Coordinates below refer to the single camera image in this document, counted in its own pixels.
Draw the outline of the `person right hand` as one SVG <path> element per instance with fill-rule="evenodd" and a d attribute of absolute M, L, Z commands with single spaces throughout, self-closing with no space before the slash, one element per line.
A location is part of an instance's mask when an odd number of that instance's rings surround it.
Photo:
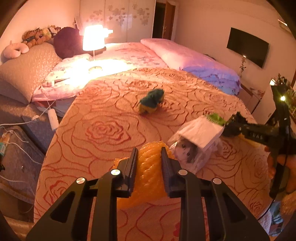
<path fill-rule="evenodd" d="M 272 180 L 269 196 L 276 199 L 280 193 L 293 193 L 295 191 L 295 155 L 275 156 L 275 152 L 270 147 L 265 147 L 264 150 L 269 152 L 268 175 Z"/>

